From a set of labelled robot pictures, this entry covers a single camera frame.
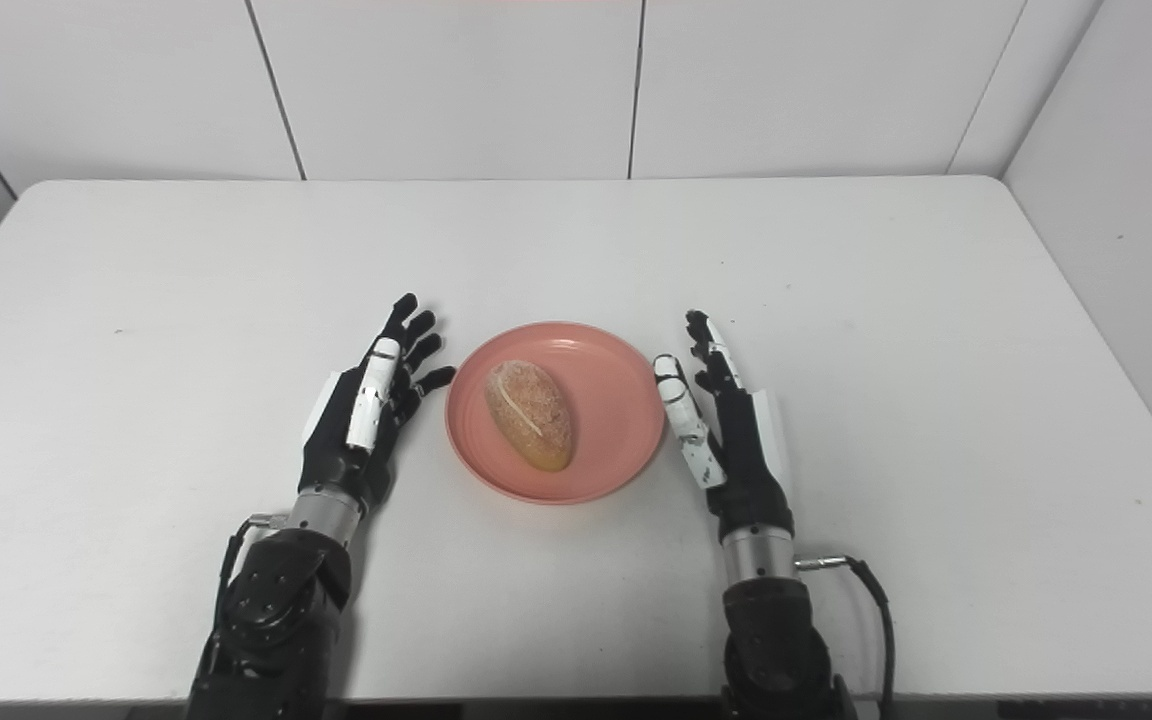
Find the robotic hand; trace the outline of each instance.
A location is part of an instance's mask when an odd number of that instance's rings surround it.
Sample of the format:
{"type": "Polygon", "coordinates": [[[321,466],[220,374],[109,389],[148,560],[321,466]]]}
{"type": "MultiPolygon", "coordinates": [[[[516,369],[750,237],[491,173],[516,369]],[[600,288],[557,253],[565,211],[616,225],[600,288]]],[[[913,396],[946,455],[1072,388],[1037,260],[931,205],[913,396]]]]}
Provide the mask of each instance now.
{"type": "Polygon", "coordinates": [[[710,432],[682,365],[670,355],[653,363],[669,425],[708,510],[727,566],[723,614],[732,634],[723,652],[725,717],[849,719],[855,706],[841,675],[831,676],[829,653],[812,626],[812,600],[799,570],[850,566],[882,612],[887,641],[881,717],[890,706],[892,637],[887,598],[864,562],[847,556],[795,560],[794,514],[787,468],[773,450],[773,411],[767,393],[750,393],[718,328],[699,310],[687,313],[691,355],[705,369],[696,384],[712,393],[722,442],[710,432]],[[776,467],[778,475],[770,465],[776,467]]]}
{"type": "Polygon", "coordinates": [[[291,515],[252,515],[229,539],[188,720],[323,715],[340,612],[351,592],[349,541],[389,494],[399,431],[420,399],[456,373],[439,367],[412,381],[420,363],[442,347],[429,333],[434,314],[426,310],[408,323],[415,311],[416,296],[408,293],[358,365],[326,382],[306,433],[291,515]],[[251,543],[230,582],[252,526],[275,532],[251,543]]]}

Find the bread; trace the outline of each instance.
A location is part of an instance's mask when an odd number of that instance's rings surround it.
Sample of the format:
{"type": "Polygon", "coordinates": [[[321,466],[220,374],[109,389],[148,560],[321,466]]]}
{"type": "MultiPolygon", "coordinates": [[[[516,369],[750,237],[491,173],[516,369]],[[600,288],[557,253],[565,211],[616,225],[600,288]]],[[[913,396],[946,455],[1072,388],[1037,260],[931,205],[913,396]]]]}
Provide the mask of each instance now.
{"type": "Polygon", "coordinates": [[[571,414],[548,373],[507,359],[488,373],[484,392],[500,434],[529,465],[556,473],[571,462],[571,414]]]}

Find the black finger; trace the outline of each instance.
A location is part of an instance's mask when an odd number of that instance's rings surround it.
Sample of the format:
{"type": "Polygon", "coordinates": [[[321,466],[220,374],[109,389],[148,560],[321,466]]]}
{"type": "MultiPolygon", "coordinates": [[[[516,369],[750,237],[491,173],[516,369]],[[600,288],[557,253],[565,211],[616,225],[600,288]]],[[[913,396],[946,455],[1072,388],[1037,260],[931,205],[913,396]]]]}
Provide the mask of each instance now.
{"type": "Polygon", "coordinates": [[[698,343],[713,342],[714,338],[708,334],[708,314],[700,310],[687,310],[687,334],[698,343]]]}
{"type": "Polygon", "coordinates": [[[700,389],[707,393],[714,392],[714,384],[708,381],[708,373],[704,372],[704,370],[700,370],[699,373],[696,373],[696,387],[699,387],[700,389]]]}
{"type": "Polygon", "coordinates": [[[403,333],[403,350],[410,351],[412,346],[416,346],[416,341],[420,340],[422,334],[429,333],[430,328],[434,327],[434,314],[430,313],[429,310],[416,314],[412,321],[407,324],[407,332],[403,333]]]}
{"type": "Polygon", "coordinates": [[[415,373],[416,369],[420,367],[420,363],[424,363],[430,355],[438,353],[440,347],[444,347],[444,338],[440,334],[433,333],[422,338],[420,342],[417,342],[416,347],[408,350],[407,356],[403,357],[403,366],[407,372],[415,373]]]}
{"type": "Polygon", "coordinates": [[[429,374],[425,374],[419,381],[412,382],[412,389],[419,395],[426,396],[440,387],[449,386],[454,377],[456,377],[456,369],[452,365],[430,370],[429,374]]]}
{"type": "Polygon", "coordinates": [[[452,382],[453,377],[456,377],[455,367],[439,367],[430,370],[429,374],[419,381],[411,382],[411,387],[394,389],[389,395],[391,404],[394,407],[394,424],[397,424],[400,429],[403,427],[412,418],[412,415],[416,415],[416,410],[420,410],[422,400],[429,393],[452,382]]]}
{"type": "Polygon", "coordinates": [[[389,319],[385,320],[385,329],[381,331],[380,334],[382,334],[386,338],[393,338],[393,340],[402,342],[403,338],[406,336],[403,332],[403,323],[406,323],[408,316],[415,313],[415,311],[416,311],[415,295],[412,295],[409,291],[407,295],[399,297],[397,302],[394,302],[394,309],[392,313],[389,313],[389,319]]]}

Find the robotic finger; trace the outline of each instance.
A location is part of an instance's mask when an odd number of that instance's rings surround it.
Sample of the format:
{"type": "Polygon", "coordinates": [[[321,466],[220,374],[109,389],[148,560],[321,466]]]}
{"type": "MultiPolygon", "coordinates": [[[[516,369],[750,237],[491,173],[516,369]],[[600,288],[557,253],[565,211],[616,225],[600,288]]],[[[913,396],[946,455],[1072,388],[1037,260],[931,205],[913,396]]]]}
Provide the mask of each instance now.
{"type": "Polygon", "coordinates": [[[722,447],[718,445],[708,424],[700,416],[700,407],[687,386],[682,365],[673,355],[659,355],[652,363],[655,373],[657,388],[664,412],[669,419],[669,429],[682,442],[682,457],[691,477],[700,488],[712,488],[727,483],[723,472],[722,447]]]}

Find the white table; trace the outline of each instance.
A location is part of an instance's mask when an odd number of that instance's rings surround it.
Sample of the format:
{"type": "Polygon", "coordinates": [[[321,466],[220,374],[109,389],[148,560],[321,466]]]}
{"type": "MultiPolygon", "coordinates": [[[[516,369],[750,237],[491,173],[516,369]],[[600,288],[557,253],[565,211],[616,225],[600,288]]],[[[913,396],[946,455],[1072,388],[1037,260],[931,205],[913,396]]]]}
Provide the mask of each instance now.
{"type": "MultiPolygon", "coordinates": [[[[899,696],[1152,694],[1152,420],[995,181],[48,182],[0,228],[0,700],[187,694],[225,537],[291,502],[323,379],[407,290],[445,361],[540,319],[682,354],[703,306],[780,397],[801,550],[886,584],[899,696]]],[[[471,478],[442,409],[407,430],[335,692],[715,692],[721,559],[672,445],[532,506],[471,478]]],[[[867,597],[808,583],[876,691],[867,597]]]]}

